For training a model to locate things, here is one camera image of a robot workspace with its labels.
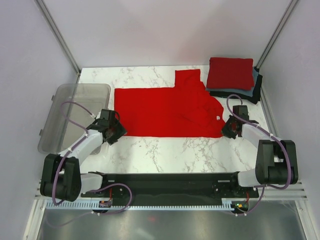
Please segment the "bright red t-shirt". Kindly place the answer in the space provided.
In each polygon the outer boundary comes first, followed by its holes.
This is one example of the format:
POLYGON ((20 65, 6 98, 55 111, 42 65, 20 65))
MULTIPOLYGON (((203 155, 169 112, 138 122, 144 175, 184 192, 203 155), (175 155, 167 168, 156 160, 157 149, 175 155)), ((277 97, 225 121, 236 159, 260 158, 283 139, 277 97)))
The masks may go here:
POLYGON ((175 71, 174 87, 117 88, 114 109, 130 137, 220 138, 225 125, 200 69, 175 71))

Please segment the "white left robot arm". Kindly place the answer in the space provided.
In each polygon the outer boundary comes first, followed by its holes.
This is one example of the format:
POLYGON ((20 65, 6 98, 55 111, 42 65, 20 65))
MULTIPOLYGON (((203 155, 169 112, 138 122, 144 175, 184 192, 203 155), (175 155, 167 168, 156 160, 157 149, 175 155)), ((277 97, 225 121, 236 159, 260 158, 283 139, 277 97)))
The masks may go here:
POLYGON ((55 206, 64 201, 73 202, 81 193, 91 190, 99 197, 106 196, 110 191, 109 183, 100 173, 81 173, 80 166, 96 148, 105 142, 114 144, 126 132, 118 119, 113 122, 95 120, 69 148, 45 157, 40 194, 51 197, 55 206))

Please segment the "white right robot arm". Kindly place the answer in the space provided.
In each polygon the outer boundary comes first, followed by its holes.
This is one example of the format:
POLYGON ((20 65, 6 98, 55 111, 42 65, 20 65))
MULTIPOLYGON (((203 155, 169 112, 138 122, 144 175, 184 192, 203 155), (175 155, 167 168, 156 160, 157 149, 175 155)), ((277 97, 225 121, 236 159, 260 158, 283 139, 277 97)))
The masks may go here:
POLYGON ((235 197, 242 196, 247 187, 272 187, 284 190, 298 182, 296 145, 292 140, 275 137, 254 121, 243 121, 231 115, 222 128, 222 135, 244 138, 257 148, 254 169, 241 171, 229 184, 235 197))

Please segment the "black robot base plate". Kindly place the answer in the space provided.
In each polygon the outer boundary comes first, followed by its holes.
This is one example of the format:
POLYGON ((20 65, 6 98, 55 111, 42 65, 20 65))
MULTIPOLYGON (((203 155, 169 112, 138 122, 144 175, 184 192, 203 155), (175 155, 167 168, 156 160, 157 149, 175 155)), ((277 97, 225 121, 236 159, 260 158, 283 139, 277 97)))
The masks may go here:
POLYGON ((82 197, 107 198, 124 206, 218 205, 223 199, 258 198, 251 187, 238 184, 237 173, 126 173, 103 174, 100 192, 82 197))

